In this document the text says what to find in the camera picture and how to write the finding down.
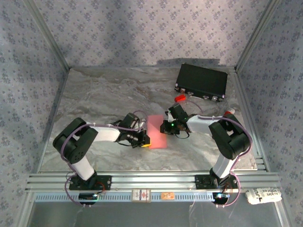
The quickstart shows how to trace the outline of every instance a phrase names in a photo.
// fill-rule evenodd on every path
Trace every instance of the red connector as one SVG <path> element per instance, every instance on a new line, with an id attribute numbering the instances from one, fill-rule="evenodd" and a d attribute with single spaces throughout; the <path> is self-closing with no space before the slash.
<path id="1" fill-rule="evenodd" d="M 175 102 L 180 102 L 180 101 L 184 101 L 186 100 L 185 95 L 179 95 L 177 97 L 175 97 Z"/>

